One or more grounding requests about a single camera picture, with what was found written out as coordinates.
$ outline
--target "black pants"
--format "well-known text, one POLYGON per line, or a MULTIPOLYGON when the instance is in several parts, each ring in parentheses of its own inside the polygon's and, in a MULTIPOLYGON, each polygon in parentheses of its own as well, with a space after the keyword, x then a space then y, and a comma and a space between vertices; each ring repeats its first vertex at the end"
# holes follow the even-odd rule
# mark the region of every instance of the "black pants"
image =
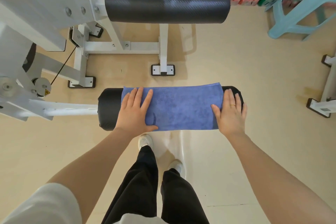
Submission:
MULTIPOLYGON (((158 167, 152 149, 141 148, 134 165, 128 170, 102 224, 112 224, 125 213, 156 217, 158 167)), ((163 173, 161 218, 169 224, 208 224, 208 219, 192 186, 171 168, 163 173)))

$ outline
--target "tile floor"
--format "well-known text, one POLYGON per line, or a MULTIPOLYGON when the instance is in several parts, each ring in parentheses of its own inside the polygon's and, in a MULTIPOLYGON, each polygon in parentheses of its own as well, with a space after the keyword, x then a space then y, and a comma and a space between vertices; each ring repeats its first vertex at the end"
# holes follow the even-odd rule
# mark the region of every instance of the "tile floor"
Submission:
MULTIPOLYGON (((122 26, 128 40, 157 40, 157 25, 122 26)), ((336 115, 325 119, 305 107, 309 97, 321 96, 329 68, 320 61, 335 51, 335 28, 333 20, 307 42, 274 40, 267 36, 262 8, 234 6, 223 24, 170 25, 168 63, 175 64, 175 77, 150 76, 150 65, 158 62, 156 55, 91 55, 87 75, 97 77, 96 88, 70 90, 58 78, 46 100, 96 104, 108 87, 214 82, 236 86, 249 106, 247 134, 336 209, 336 115)), ((72 48, 69 44, 66 52, 48 55, 65 61, 72 48)), ((0 122, 0 220, 108 134, 99 128, 97 116, 55 117, 52 122, 35 117, 19 122, 0 116, 0 122)), ((151 135, 160 174, 174 156, 181 158, 211 223, 268 223, 235 152, 218 131, 151 135)), ((117 162, 89 224, 101 222, 137 152, 134 139, 117 162)), ((157 197, 160 215, 161 196, 157 197)))

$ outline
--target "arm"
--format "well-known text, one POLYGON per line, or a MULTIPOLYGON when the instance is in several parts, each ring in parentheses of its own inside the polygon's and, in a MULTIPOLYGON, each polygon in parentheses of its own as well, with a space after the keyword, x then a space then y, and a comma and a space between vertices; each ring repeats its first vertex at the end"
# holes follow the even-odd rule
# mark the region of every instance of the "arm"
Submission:
POLYGON ((158 129, 157 126, 145 124, 145 115, 153 91, 149 91, 140 107, 142 92, 143 88, 140 88, 128 93, 121 104, 115 129, 103 141, 48 181, 62 184, 71 190, 78 201, 83 223, 89 218, 114 165, 130 141, 142 133, 158 129))
POLYGON ((224 92, 222 111, 212 105, 219 131, 241 161, 260 206, 272 224, 331 224, 336 213, 312 190, 296 179, 245 134, 247 106, 231 90, 224 92))

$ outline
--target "white sneaker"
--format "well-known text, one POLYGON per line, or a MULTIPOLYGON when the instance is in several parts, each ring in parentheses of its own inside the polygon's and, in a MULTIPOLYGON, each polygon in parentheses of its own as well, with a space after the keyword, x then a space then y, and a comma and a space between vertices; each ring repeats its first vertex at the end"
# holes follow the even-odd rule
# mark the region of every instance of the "white sneaker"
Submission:
POLYGON ((148 145, 150 148, 153 148, 153 139, 151 138, 150 135, 143 134, 139 137, 139 140, 138 140, 139 150, 146 145, 148 145))
POLYGON ((176 171, 179 172, 180 176, 185 179, 186 178, 186 170, 181 161, 175 159, 173 162, 170 163, 168 170, 174 168, 176 171))

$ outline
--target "white sleeve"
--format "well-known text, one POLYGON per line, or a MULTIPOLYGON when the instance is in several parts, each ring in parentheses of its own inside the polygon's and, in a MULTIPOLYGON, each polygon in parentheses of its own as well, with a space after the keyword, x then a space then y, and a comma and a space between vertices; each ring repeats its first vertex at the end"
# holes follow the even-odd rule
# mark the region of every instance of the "white sleeve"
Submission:
POLYGON ((58 183, 48 183, 16 208, 2 224, 82 224, 73 193, 58 183))

